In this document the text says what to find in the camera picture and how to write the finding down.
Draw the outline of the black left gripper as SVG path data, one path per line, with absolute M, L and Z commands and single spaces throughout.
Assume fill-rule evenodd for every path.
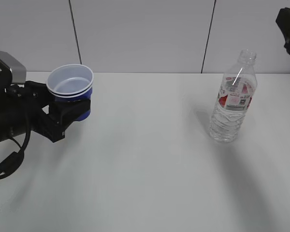
M 26 81 L 0 92 L 0 142 L 34 131 L 53 143 L 65 138 L 65 130 L 90 115 L 89 99 L 55 101 L 46 84 Z M 49 105 L 49 113 L 43 108 Z

